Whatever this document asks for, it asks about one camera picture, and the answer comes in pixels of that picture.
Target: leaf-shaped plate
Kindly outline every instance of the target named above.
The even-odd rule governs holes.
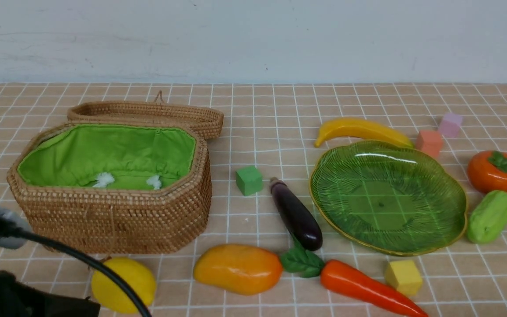
[[[310,175],[310,196],[342,236],[390,255],[433,252],[467,228],[461,184],[427,154],[387,142],[328,150]]]

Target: white tassel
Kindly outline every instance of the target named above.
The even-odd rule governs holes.
[[[154,175],[154,176],[150,177],[146,181],[146,184],[153,186],[154,190],[158,190],[158,189],[162,188],[162,181],[159,180],[159,175]]]
[[[95,180],[97,181],[97,183],[95,185],[93,185],[93,187],[104,188],[114,182],[114,177],[113,177],[113,175],[111,175],[111,173],[104,172],[104,173],[99,173],[99,175],[97,175]]]

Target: foam block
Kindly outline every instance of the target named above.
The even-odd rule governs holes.
[[[236,185],[244,196],[250,196],[263,189],[263,175],[255,168],[248,166],[236,171]]]
[[[437,130],[446,138],[456,138],[461,130],[461,124],[463,124],[463,117],[449,112],[443,116]]]
[[[385,271],[387,285],[406,296],[414,296],[422,287],[420,271],[412,260],[393,261]]]
[[[437,131],[421,130],[416,140],[416,148],[427,155],[437,158],[441,148],[443,147],[443,139]]]

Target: yellow cube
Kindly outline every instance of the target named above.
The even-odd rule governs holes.
[[[412,260],[389,263],[385,271],[385,280],[390,287],[406,296],[416,295],[423,283],[420,271]]]

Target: wicker basket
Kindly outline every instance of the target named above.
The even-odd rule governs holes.
[[[224,115],[209,108],[144,102],[93,102],[69,122],[35,136],[7,174],[15,200],[38,234],[86,253],[173,253],[206,228],[211,205],[206,139],[220,136]],[[156,191],[34,186],[19,164],[42,142],[80,124],[179,128],[196,140],[191,171]]]

